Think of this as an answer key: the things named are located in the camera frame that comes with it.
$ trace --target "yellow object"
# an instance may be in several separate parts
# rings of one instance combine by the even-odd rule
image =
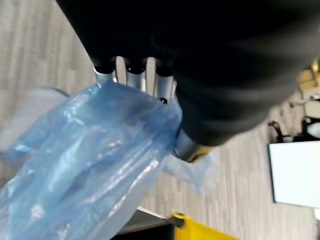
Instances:
[[[174,213],[172,216],[184,221],[181,228],[175,228],[175,240],[239,240],[238,238],[202,225],[184,214]]]

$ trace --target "clear plastic bag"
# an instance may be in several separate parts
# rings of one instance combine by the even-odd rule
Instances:
[[[168,162],[200,190],[213,158],[170,155],[180,121],[175,104],[111,81],[68,98],[3,153],[19,171],[0,192],[0,239],[108,240]]]

